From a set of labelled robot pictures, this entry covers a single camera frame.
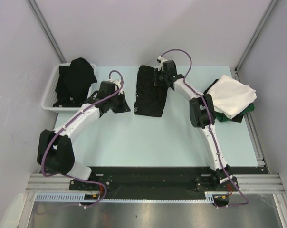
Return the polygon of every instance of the white laundry basket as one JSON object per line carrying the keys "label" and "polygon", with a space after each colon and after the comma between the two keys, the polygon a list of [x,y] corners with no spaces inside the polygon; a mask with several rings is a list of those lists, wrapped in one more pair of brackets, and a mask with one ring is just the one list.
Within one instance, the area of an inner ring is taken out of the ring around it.
{"label": "white laundry basket", "polygon": [[[69,66],[70,63],[63,63],[55,66],[55,68],[52,71],[52,74],[48,80],[48,85],[44,91],[42,101],[41,101],[41,107],[45,110],[51,110],[54,111],[55,113],[60,113],[60,112],[66,112],[66,111],[78,111],[80,107],[75,107],[75,108],[59,108],[59,107],[53,107],[53,104],[57,102],[57,93],[55,92],[57,82],[59,79],[59,66]],[[96,70],[96,65],[91,64],[92,68],[94,69],[94,72]],[[88,90],[88,95],[89,97],[92,94],[92,85]]]}

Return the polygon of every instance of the green cloth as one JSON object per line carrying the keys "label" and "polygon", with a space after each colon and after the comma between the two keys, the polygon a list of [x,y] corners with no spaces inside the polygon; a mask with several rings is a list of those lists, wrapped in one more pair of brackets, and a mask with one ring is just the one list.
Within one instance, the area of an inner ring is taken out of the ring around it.
{"label": "green cloth", "polygon": [[[240,114],[238,115],[244,115],[246,113],[252,112],[254,110],[254,104],[251,103],[250,105],[248,105],[247,108],[245,108]],[[231,119],[229,119],[224,113],[218,113],[215,112],[215,116],[216,118],[220,121],[220,122],[226,122],[226,121],[231,121]]]}

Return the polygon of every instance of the metal pole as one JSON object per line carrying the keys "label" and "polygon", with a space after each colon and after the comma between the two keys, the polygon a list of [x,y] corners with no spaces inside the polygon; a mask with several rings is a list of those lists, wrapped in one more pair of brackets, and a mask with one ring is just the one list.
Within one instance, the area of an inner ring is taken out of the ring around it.
{"label": "metal pole", "polygon": [[242,57],[240,58],[238,64],[235,67],[236,72],[239,72],[239,70],[241,69],[244,61],[246,60],[247,56],[249,55],[250,51],[252,50],[253,45],[256,43],[256,41],[259,38],[263,28],[265,27],[266,22],[269,20],[270,16],[272,15],[274,9],[276,8],[276,6],[278,5],[279,2],[280,2],[280,0],[272,0],[270,2],[270,4],[268,5],[261,21],[258,24],[258,27],[254,31],[254,34],[253,34],[249,44],[247,45],[244,53],[242,54]]}
{"label": "metal pole", "polygon": [[38,21],[38,23],[40,24],[41,28],[43,29],[45,35],[47,36],[51,46],[53,47],[54,51],[56,52],[59,60],[61,63],[66,63],[66,59],[64,58],[51,30],[49,29],[48,27],[48,24],[47,22],[45,21],[43,15],[42,15],[42,12],[41,10],[39,9],[39,6],[38,4],[36,3],[35,0],[27,0],[30,8],[32,9],[34,15],[36,16],[36,19]]}

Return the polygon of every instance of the stack of cloth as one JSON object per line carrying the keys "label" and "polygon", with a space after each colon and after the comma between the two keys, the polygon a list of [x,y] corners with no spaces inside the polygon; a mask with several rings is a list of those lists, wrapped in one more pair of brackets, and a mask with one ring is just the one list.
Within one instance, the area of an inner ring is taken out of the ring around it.
{"label": "stack of cloth", "polygon": [[55,92],[58,101],[53,107],[81,107],[97,79],[91,64],[84,58],[74,59],[70,66],[59,66]]}
{"label": "stack of cloth", "polygon": [[220,122],[242,122],[244,114],[254,110],[256,91],[223,75],[204,92],[212,96],[216,118]]}

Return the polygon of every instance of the cable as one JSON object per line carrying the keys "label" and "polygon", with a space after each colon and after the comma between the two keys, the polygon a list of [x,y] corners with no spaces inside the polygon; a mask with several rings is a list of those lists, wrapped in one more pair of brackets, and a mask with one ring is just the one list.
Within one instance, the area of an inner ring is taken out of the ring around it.
{"label": "cable", "polygon": [[212,118],[211,118],[211,114],[210,114],[210,111],[209,111],[209,108],[207,106],[207,102],[205,100],[205,98],[203,97],[203,95],[201,95],[200,93],[198,93],[197,91],[195,91],[189,84],[186,83],[186,77],[188,76],[190,70],[191,70],[191,67],[192,67],[192,59],[191,59],[191,56],[184,50],[181,50],[181,49],[171,49],[171,50],[168,50],[166,52],[164,52],[161,57],[163,57],[163,55],[167,54],[168,52],[171,52],[171,51],[180,51],[180,52],[183,52],[185,53],[188,57],[189,57],[189,60],[190,60],[190,67],[189,67],[189,70],[187,71],[187,73],[185,74],[185,78],[183,79],[183,82],[185,84],[185,86],[187,86],[192,92],[194,92],[196,95],[198,95],[203,103],[204,103],[204,106],[206,108],[206,111],[207,111],[207,114],[208,114],[208,118],[209,118],[209,132],[211,133],[211,136],[212,136],[212,139],[213,139],[213,142],[214,142],[214,145],[215,145],[215,148],[216,148],[216,152],[217,152],[217,155],[218,155],[218,159],[219,159],[219,162],[220,162],[220,166],[221,168],[223,169],[225,175],[227,176],[228,180],[231,182],[232,186],[240,193],[240,195],[246,200],[246,202],[244,203],[235,203],[235,204],[231,204],[231,205],[227,205],[227,206],[222,206],[222,207],[219,207],[218,205],[216,205],[214,203],[214,206],[216,206],[216,208],[227,208],[227,207],[235,207],[235,206],[240,206],[240,205],[246,205],[246,204],[249,204],[249,199],[247,196],[244,195],[244,193],[237,187],[237,185],[234,183],[234,181],[230,178],[229,174],[227,173],[227,171],[225,170],[225,167],[221,161],[221,157],[220,157],[220,150],[219,150],[219,146],[216,142],[216,139],[215,139],[215,136],[213,134],[213,131],[211,129],[211,124],[212,124]]}
{"label": "cable", "polygon": [[[105,98],[103,98],[103,99],[100,99],[99,101],[96,101],[95,103],[93,103],[93,104],[91,104],[90,106],[86,107],[86,108],[83,110],[83,113],[86,112],[87,110],[89,110],[90,108],[94,107],[95,105],[97,105],[97,104],[99,104],[99,103],[101,103],[101,102],[103,102],[103,101],[105,101],[105,100],[107,100],[107,99],[109,99],[109,98],[111,98],[111,97],[117,95],[117,94],[122,90],[122,88],[123,88],[123,86],[124,86],[124,78],[123,78],[123,76],[121,75],[121,73],[120,73],[119,71],[117,71],[117,70],[112,70],[112,71],[109,73],[109,79],[111,78],[111,74],[114,73],[114,72],[117,73],[117,74],[120,76],[120,78],[121,78],[121,87],[120,87],[118,90],[116,90],[114,93],[112,93],[111,95],[109,95],[109,96],[107,96],[107,97],[105,97]],[[69,127],[69,126],[70,126],[80,115],[82,115],[83,113],[79,112],[77,115],[75,115],[75,116],[65,125],[65,128]],[[56,174],[59,174],[59,173],[57,173],[57,172],[56,172],[56,173],[51,173],[51,174],[46,174],[46,173],[45,173],[45,170],[44,170],[44,164],[45,164],[45,160],[46,160],[46,157],[47,157],[47,155],[48,155],[48,152],[49,152],[50,148],[52,147],[54,141],[57,139],[57,137],[58,137],[63,131],[64,131],[64,128],[61,128],[61,129],[54,135],[54,137],[53,137],[53,138],[51,139],[51,141],[49,142],[49,144],[48,144],[48,146],[47,146],[47,148],[46,148],[46,150],[45,150],[45,152],[44,152],[44,155],[43,155],[43,157],[42,157],[42,161],[41,161],[41,172],[42,172],[42,175],[45,176],[45,177],[50,177],[50,176],[54,176],[54,175],[56,175]],[[69,176],[69,175],[64,175],[64,176],[69,177],[69,178],[73,178],[73,179],[75,179],[75,180],[77,180],[77,181],[80,181],[80,182],[83,182],[83,183],[97,184],[97,185],[99,185],[99,186],[102,186],[102,187],[105,189],[105,192],[104,192],[103,196],[102,196],[100,199],[98,199],[96,202],[94,202],[94,203],[92,203],[92,204],[90,204],[90,205],[84,206],[84,208],[90,208],[90,207],[96,205],[98,202],[100,202],[101,200],[103,200],[103,199],[105,198],[106,193],[107,193],[107,190],[106,190],[106,186],[105,186],[104,184],[102,184],[102,183],[100,183],[100,182],[95,182],[95,181],[81,180],[81,179],[78,179],[78,178],[71,177],[71,176]],[[68,205],[62,206],[62,207],[60,207],[60,208],[64,208],[64,207],[68,207],[68,206],[76,206],[76,205],[79,205],[79,204],[68,204]]]}

